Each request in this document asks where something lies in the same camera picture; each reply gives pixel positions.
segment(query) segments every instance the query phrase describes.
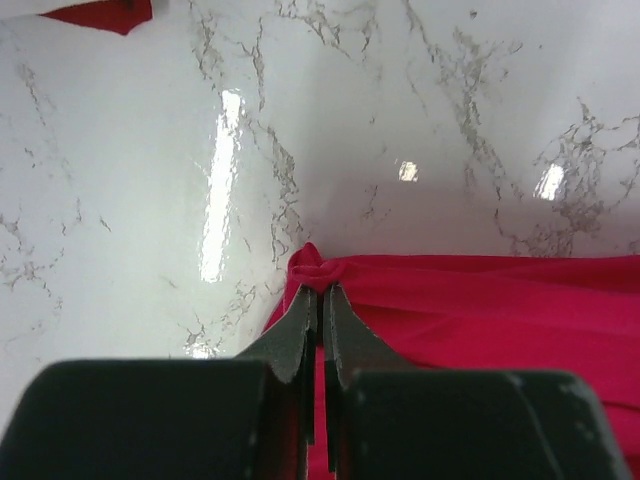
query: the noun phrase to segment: red fabric corner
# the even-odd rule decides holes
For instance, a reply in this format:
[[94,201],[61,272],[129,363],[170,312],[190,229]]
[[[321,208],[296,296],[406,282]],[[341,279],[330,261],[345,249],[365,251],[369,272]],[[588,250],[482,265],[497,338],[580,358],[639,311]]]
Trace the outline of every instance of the red fabric corner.
[[103,0],[61,8],[44,16],[126,35],[134,27],[151,20],[153,13],[150,0]]
[[[560,369],[589,383],[640,478],[640,256],[548,259],[353,256],[324,260],[306,244],[283,299],[339,281],[360,318],[422,368]],[[309,479],[330,479],[324,355],[316,354],[316,445]]]

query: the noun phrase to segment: marble surface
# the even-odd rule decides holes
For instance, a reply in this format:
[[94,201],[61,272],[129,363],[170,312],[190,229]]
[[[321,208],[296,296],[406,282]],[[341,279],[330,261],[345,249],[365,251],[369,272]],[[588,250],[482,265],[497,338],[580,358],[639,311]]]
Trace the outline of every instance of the marble surface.
[[20,15],[47,13],[59,8],[91,3],[97,0],[2,0],[0,20]]
[[288,257],[640,248],[631,0],[0,23],[0,427],[46,364],[232,355]]

